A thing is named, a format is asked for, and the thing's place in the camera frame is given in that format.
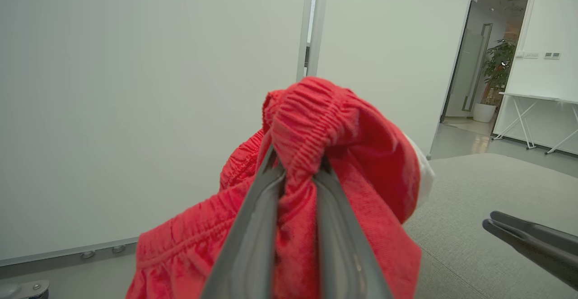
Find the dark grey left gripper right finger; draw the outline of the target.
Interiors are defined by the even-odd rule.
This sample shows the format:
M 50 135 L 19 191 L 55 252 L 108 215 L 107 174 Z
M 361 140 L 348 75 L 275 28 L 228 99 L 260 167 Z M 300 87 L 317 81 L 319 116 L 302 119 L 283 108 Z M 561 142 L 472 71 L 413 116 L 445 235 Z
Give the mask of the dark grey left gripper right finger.
M 325 156 L 317 188 L 320 289 L 323 299 L 392 299 L 374 251 Z

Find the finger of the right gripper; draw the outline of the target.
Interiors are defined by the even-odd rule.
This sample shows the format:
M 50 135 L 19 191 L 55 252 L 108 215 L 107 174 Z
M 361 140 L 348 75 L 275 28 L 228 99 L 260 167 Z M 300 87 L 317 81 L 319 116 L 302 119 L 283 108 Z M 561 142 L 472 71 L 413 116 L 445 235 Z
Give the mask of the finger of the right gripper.
M 540 241 L 564 252 L 578 249 L 578 238 L 572 234 L 498 211 L 490 213 L 489 233 L 508 243 Z
M 482 226 L 485 231 L 489 232 L 489 219 L 484 219 Z M 561 282 L 574 290 L 578 289 L 578 250 L 564 252 L 540 241 L 506 243 Z

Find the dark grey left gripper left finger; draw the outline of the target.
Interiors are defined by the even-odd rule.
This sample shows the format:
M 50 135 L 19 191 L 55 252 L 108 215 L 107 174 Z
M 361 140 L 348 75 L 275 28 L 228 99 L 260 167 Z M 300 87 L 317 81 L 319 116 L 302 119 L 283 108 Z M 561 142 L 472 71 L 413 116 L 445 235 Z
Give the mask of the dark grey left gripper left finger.
M 203 299 L 272 299 L 277 207 L 286 171 L 269 147 L 201 293 Z

